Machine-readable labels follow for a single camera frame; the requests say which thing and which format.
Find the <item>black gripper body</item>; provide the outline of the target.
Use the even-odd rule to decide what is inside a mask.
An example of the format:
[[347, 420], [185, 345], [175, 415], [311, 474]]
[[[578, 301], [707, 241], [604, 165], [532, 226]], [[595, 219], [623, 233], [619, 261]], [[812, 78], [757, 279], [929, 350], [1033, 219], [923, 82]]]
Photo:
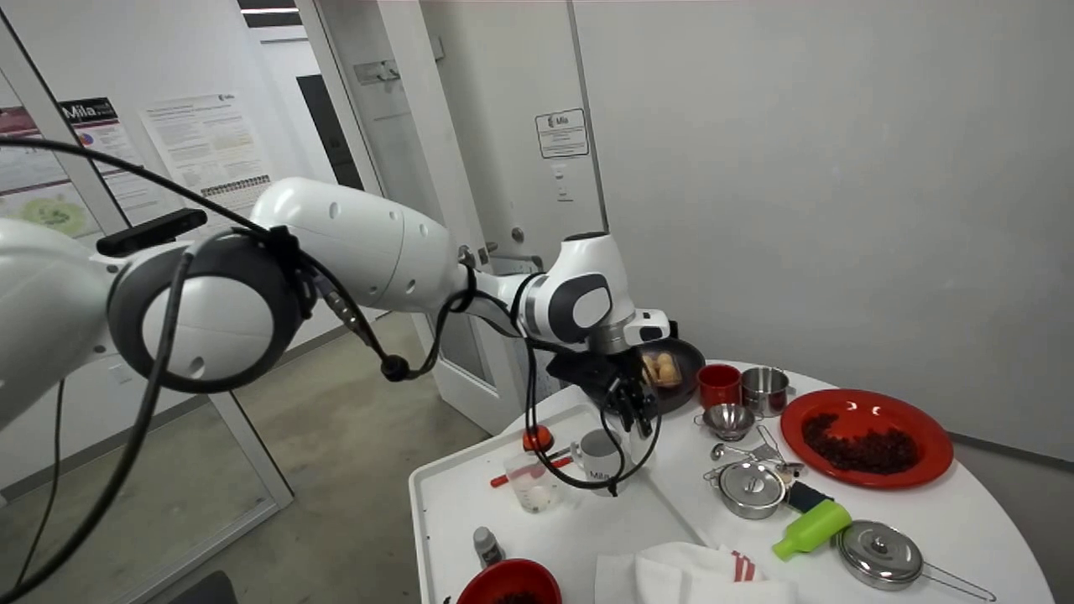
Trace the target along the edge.
[[554, 378], [588, 392], [588, 401], [622, 420], [623, 431], [651, 434], [659, 415], [654, 389], [648, 386], [639, 350], [627, 352], [557, 352], [547, 361]]

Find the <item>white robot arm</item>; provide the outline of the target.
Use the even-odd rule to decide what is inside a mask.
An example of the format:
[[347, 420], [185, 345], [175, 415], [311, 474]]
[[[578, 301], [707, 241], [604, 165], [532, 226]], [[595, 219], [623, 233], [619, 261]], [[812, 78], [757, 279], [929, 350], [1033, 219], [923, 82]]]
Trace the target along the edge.
[[567, 352], [622, 357], [671, 337], [627, 291], [619, 241], [583, 233], [552, 267], [496, 274], [399, 200], [287, 178], [253, 215], [197, 241], [183, 209], [84, 244], [58, 228], [0, 226], [0, 415], [23, 415], [108, 345], [178, 392], [265, 376], [320, 301], [357, 327], [365, 310], [500, 306], [495, 329]]

